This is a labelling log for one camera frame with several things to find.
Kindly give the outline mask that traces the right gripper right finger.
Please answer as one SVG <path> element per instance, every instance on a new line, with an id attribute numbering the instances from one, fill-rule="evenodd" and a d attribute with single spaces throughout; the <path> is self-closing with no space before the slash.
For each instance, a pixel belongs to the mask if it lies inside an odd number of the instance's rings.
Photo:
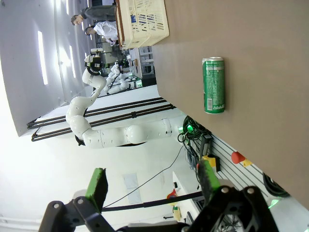
<path id="1" fill-rule="evenodd" d="M 278 227 L 256 186 L 242 190 L 221 185 L 207 160 L 197 165 L 197 177 L 205 205 L 190 226 L 192 232 L 215 232 L 223 218 L 236 216 L 245 232 L 277 232 Z"/>

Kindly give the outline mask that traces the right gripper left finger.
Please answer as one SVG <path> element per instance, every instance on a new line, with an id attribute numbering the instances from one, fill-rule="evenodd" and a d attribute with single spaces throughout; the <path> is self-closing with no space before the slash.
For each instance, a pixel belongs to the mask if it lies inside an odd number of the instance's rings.
<path id="1" fill-rule="evenodd" d="M 39 227 L 40 232 L 73 232 L 85 225 L 90 232 L 113 232 L 114 229 L 102 216 L 103 203 L 108 192 L 106 170 L 96 168 L 92 174 L 86 194 L 69 203 L 52 201 Z"/>

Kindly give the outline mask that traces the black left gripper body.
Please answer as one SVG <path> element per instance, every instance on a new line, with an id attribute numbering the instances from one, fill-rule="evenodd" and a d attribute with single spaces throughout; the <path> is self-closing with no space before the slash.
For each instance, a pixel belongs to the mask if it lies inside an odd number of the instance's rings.
<path id="1" fill-rule="evenodd" d="M 105 64 L 102 62 L 100 55 L 89 54 L 85 59 L 86 70 L 90 74 L 101 74 Z"/>

